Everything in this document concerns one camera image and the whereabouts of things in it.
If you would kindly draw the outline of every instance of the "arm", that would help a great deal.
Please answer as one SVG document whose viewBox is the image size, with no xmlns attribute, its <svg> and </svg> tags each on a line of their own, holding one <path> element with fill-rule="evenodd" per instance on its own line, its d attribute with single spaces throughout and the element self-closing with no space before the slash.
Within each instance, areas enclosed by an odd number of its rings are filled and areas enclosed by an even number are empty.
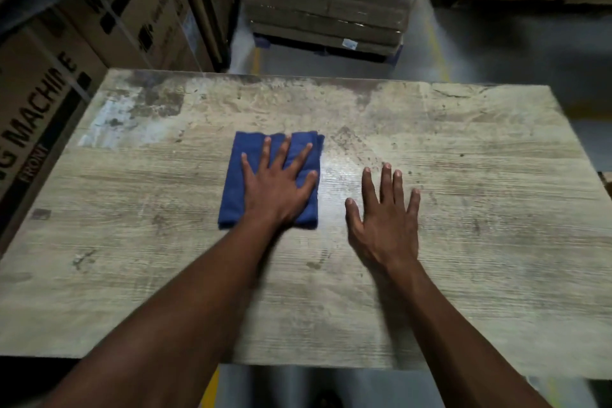
<svg viewBox="0 0 612 408">
<path fill-rule="evenodd" d="M 257 174 L 242 156 L 245 214 L 102 340 L 44 407 L 198 405 L 222 354 L 237 335 L 259 260 L 279 228 L 294 219 L 317 182 L 295 178 L 311 146 L 287 170 L 285 140 L 270 166 L 266 138 Z"/>
<path fill-rule="evenodd" d="M 363 171 L 363 222 L 346 201 L 349 233 L 358 252 L 387 272 L 406 300 L 414 335 L 448 407 L 549 407 L 546 400 L 463 318 L 417 260 L 420 194 L 404 208 L 402 173 L 386 164 L 381 201 L 369 168 Z"/>
</svg>

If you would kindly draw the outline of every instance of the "gray concrete floor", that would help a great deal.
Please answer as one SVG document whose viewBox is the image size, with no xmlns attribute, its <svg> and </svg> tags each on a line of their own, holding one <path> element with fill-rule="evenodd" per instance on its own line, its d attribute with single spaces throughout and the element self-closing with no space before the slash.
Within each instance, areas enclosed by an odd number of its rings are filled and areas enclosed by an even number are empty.
<svg viewBox="0 0 612 408">
<path fill-rule="evenodd" d="M 230 72 L 431 82 L 548 84 L 594 167 L 612 171 L 612 17 L 433 8 L 419 0 L 395 67 L 272 45 L 255 48 L 239 18 Z M 581 379 L 529 378 L 555 408 L 596 407 Z M 438 407 L 430 373 L 222 365 L 215 406 L 306 408 L 334 388 L 346 408 Z"/>
</svg>

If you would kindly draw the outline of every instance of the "white label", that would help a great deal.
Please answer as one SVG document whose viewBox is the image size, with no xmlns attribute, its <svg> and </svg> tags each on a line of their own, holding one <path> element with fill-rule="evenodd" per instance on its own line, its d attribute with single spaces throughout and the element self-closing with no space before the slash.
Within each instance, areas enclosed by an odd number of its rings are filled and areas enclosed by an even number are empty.
<svg viewBox="0 0 612 408">
<path fill-rule="evenodd" d="M 342 41 L 342 47 L 350 48 L 351 50 L 357 50 L 357 44 L 355 40 L 345 39 Z"/>
<path fill-rule="evenodd" d="M 193 16 L 193 12 L 189 10 L 187 16 L 183 20 L 183 32 L 185 33 L 185 37 L 187 38 L 187 43 L 189 44 L 189 48 L 196 55 L 198 51 L 198 38 L 200 37 L 200 30 L 198 29 L 198 24 L 195 21 L 195 16 Z"/>
</svg>

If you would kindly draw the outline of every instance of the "person's right hand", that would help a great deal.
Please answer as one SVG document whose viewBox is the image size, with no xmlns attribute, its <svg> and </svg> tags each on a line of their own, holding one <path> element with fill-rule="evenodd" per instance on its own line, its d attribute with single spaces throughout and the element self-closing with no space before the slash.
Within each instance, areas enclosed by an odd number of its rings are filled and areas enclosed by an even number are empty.
<svg viewBox="0 0 612 408">
<path fill-rule="evenodd" d="M 391 177 L 391 165 L 382 167 L 380 202 L 376 198 L 370 168 L 363 170 L 363 221 L 353 199 L 346 200 L 349 235 L 358 253 L 374 260 L 387 272 L 414 265 L 419 255 L 418 214 L 420 193 L 413 189 L 408 210 L 404 207 L 402 172 Z"/>
</svg>

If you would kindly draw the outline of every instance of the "blue cloth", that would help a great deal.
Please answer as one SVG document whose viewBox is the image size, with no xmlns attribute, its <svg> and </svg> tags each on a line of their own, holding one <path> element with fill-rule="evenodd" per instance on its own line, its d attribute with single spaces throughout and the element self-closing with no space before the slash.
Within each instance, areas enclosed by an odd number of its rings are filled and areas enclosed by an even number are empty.
<svg viewBox="0 0 612 408">
<path fill-rule="evenodd" d="M 270 162 L 274 160 L 280 145 L 285 140 L 284 134 L 274 134 L 270 136 L 271 152 Z M 242 133 L 237 132 L 234 138 L 234 145 L 231 149 L 229 157 L 228 174 L 225 179 L 225 188 L 223 189 L 223 198 L 221 199 L 221 208 L 219 209 L 219 229 L 227 229 L 235 225 L 241 216 L 244 214 L 244 176 L 242 175 L 241 154 L 247 154 L 249 165 L 253 169 L 253 173 L 257 173 L 259 167 L 259 157 L 261 149 L 264 146 L 265 134 L 262 133 Z M 295 181 L 297 187 L 302 187 L 306 179 L 306 175 L 312 170 L 316 170 L 321 174 L 321 153 L 323 152 L 324 135 L 318 134 L 316 131 L 309 133 L 293 133 L 291 136 L 291 145 L 287 153 L 287 160 L 283 168 L 287 168 L 293 159 L 302 151 L 310 142 L 312 149 L 304 166 L 297 175 Z M 319 181 L 310 195 L 310 199 L 304 211 L 295 220 L 295 225 L 314 229 L 317 227 L 319 212 L 317 206 L 317 190 Z"/>
</svg>

